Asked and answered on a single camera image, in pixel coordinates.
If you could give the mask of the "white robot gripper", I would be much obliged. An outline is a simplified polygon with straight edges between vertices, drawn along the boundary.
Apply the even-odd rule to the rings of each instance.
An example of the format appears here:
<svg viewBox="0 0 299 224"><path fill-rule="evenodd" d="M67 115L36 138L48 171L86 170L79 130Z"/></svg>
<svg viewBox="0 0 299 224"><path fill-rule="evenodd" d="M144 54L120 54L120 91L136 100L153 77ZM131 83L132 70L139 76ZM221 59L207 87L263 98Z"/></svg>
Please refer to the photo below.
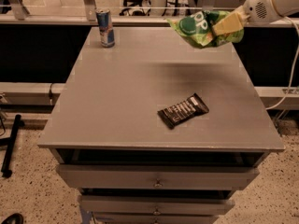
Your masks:
<svg viewBox="0 0 299 224"><path fill-rule="evenodd" d="M299 12L299 0L246 0L224 19L212 26L215 35L240 31L245 24L271 23Z"/></svg>

